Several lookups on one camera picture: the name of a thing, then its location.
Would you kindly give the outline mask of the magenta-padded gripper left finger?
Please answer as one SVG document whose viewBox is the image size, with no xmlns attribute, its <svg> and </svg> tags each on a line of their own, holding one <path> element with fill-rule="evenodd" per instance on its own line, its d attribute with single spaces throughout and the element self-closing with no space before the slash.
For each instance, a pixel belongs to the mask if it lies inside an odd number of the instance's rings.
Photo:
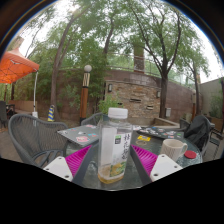
<svg viewBox="0 0 224 224">
<path fill-rule="evenodd" d="M 86 146 L 67 157 L 57 157 L 44 170 L 81 186 L 93 153 L 93 146 Z"/>
</svg>

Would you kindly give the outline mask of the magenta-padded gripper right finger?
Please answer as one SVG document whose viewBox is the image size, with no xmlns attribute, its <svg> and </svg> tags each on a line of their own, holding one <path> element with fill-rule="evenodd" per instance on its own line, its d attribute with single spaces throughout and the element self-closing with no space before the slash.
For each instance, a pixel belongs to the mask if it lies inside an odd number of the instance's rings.
<svg viewBox="0 0 224 224">
<path fill-rule="evenodd" d="M 155 155 L 139 146 L 132 145 L 130 147 L 130 154 L 144 185 L 182 169 L 180 165 L 167 155 Z"/>
</svg>

